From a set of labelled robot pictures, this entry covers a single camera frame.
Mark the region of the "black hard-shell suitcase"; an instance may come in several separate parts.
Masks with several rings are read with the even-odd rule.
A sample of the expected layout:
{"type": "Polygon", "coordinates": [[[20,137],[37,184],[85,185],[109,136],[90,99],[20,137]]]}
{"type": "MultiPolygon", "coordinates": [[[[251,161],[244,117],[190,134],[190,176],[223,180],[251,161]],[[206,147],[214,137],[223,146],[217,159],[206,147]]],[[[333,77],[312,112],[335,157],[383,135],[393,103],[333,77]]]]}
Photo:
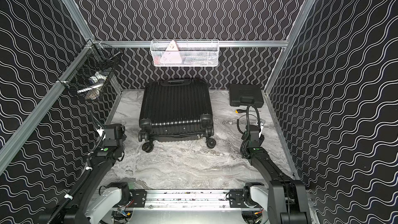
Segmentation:
{"type": "Polygon", "coordinates": [[[199,78],[162,80],[149,83],[139,118],[138,140],[150,153],[154,141],[178,142],[205,138],[215,148],[214,119],[208,83],[199,78]]]}

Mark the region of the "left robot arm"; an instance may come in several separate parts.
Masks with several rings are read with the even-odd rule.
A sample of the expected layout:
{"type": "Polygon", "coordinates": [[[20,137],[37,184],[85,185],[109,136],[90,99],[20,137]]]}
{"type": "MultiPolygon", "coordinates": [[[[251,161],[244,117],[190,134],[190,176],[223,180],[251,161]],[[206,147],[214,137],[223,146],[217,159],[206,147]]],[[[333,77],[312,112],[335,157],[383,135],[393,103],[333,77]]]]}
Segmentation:
{"type": "Polygon", "coordinates": [[[40,224],[90,224],[87,209],[102,179],[124,158],[125,126],[120,123],[104,125],[100,141],[87,156],[87,165],[80,179],[54,208],[45,210],[38,219],[40,224]]]}

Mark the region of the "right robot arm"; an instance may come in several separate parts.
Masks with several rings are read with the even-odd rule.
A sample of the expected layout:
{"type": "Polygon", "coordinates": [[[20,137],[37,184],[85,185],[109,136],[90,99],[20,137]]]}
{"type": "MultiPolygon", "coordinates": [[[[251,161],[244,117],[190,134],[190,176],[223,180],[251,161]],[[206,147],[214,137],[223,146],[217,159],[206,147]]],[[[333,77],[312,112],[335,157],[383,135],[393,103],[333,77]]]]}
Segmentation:
{"type": "Polygon", "coordinates": [[[260,172],[267,185],[248,184],[245,203],[259,204],[266,214],[263,224],[310,224],[311,213],[306,188],[300,180],[286,175],[261,147],[264,136],[257,125],[242,132],[242,156],[260,172]]]}

